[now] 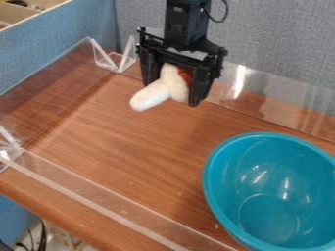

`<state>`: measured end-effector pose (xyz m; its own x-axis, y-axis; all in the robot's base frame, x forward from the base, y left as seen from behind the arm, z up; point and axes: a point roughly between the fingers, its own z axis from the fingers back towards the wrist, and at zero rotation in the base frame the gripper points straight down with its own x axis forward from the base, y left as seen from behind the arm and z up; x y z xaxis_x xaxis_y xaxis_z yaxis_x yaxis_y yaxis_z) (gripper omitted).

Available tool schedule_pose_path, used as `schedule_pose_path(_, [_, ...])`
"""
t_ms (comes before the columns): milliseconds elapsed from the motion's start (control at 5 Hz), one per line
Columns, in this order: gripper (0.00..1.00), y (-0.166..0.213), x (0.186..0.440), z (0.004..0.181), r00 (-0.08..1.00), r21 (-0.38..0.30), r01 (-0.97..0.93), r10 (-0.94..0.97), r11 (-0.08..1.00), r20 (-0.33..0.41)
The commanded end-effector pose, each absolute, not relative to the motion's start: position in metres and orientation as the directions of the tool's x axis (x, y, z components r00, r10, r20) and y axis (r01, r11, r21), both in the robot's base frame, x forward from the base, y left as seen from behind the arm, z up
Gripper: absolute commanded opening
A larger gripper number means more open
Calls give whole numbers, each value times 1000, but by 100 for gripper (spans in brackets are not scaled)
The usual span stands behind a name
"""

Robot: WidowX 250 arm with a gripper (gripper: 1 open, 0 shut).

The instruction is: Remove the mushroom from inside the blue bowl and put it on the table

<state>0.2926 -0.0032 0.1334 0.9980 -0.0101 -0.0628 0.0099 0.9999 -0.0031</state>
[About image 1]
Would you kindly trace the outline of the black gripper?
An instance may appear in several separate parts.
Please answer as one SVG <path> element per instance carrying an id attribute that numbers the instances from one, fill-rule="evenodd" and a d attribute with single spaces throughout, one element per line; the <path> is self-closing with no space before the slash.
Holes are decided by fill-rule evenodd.
<path id="1" fill-rule="evenodd" d="M 151 27 L 139 27 L 140 41 L 136 52 L 144 85 L 148 86 L 160 76 L 163 63 L 191 70 L 191 88 L 188 105 L 196 107 L 207 98 L 215 78 L 221 76 L 224 58 L 228 50 L 200 38 L 189 45 L 167 42 L 163 31 Z"/>

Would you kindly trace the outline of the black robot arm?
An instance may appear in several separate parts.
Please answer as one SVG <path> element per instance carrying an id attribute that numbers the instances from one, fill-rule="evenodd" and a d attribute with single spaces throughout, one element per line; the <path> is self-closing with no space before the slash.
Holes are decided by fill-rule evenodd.
<path id="1" fill-rule="evenodd" d="M 207 39 L 211 0 L 167 0 L 163 30 L 140 26 L 136 52 L 144 85 L 159 79 L 164 63 L 183 67 L 191 73 L 189 94 L 185 100 L 196 107 L 207 98 L 213 80 L 223 75 L 228 50 Z"/>

